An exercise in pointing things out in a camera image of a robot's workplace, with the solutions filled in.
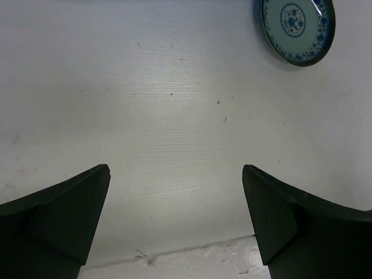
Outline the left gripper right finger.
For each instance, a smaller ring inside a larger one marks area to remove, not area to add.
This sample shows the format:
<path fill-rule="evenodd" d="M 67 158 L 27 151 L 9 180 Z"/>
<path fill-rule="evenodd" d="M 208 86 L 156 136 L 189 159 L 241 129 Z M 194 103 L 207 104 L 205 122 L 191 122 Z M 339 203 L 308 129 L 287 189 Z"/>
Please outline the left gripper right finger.
<path fill-rule="evenodd" d="M 371 211 L 348 208 L 245 165 L 242 183 L 271 278 L 371 278 Z"/>

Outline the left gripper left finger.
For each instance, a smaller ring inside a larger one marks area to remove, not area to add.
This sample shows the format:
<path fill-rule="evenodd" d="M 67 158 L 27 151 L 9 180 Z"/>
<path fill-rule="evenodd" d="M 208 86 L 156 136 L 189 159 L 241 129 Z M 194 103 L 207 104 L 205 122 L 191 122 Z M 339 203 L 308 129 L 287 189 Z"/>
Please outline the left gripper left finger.
<path fill-rule="evenodd" d="M 99 164 L 1 205 L 1 278 L 77 278 L 110 183 Z"/>

